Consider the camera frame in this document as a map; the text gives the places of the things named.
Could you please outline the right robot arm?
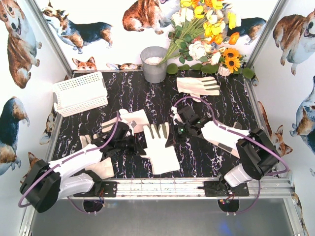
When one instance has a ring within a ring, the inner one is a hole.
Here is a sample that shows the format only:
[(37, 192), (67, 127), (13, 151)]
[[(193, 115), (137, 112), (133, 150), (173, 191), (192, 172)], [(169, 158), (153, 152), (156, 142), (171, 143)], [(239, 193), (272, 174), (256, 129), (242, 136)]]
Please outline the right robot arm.
[(173, 106), (171, 111), (173, 122), (165, 147), (198, 137), (239, 158), (239, 165), (223, 176), (230, 187), (262, 179), (279, 162), (275, 147), (259, 128), (249, 131), (229, 127), (209, 117), (201, 118), (190, 106), (180, 110)]

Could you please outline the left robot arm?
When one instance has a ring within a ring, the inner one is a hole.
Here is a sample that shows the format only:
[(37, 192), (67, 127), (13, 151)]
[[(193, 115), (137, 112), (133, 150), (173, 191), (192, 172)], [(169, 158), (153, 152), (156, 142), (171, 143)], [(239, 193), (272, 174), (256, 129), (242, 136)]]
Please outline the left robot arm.
[(137, 137), (142, 130), (143, 126), (134, 120), (121, 120), (67, 157), (50, 162), (38, 160), (22, 182), (21, 198), (43, 213), (62, 198), (96, 195), (101, 182), (114, 175), (112, 155), (118, 151), (131, 156), (146, 155)]

